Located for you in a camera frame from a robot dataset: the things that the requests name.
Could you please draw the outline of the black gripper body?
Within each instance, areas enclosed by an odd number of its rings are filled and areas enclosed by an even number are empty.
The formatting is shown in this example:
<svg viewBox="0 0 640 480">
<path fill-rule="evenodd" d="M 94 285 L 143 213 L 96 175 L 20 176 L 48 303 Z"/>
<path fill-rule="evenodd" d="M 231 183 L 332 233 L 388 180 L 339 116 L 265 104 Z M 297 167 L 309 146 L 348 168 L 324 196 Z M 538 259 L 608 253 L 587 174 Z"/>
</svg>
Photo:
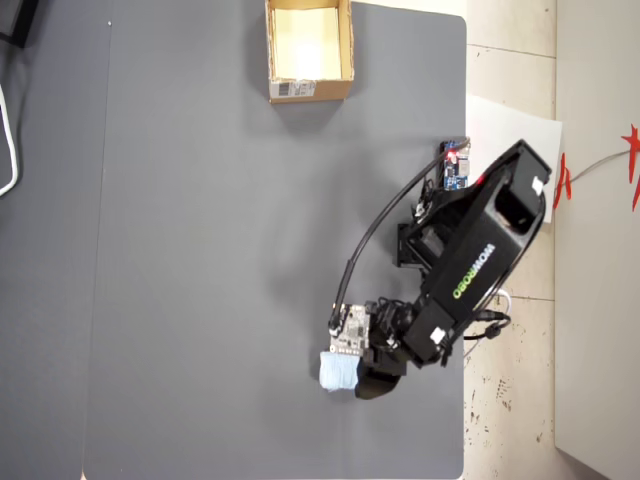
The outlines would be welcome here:
<svg viewBox="0 0 640 480">
<path fill-rule="evenodd" d="M 369 315 L 368 348 L 362 358 L 366 376 L 405 376 L 411 360 L 403 345 L 406 327 L 414 320 L 410 303 L 379 298 L 365 303 Z"/>
</svg>

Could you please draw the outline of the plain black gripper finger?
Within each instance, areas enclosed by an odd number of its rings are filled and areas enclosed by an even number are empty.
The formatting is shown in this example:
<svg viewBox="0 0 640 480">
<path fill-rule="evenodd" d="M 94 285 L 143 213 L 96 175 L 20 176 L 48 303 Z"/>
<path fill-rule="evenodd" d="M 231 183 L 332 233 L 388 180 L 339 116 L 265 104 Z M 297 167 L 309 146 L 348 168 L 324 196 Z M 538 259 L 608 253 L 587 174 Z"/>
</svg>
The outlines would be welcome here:
<svg viewBox="0 0 640 480">
<path fill-rule="evenodd" d="M 357 368 L 355 396 L 360 400 L 379 398 L 393 391 L 401 378 L 401 375 L 360 364 Z"/>
</svg>

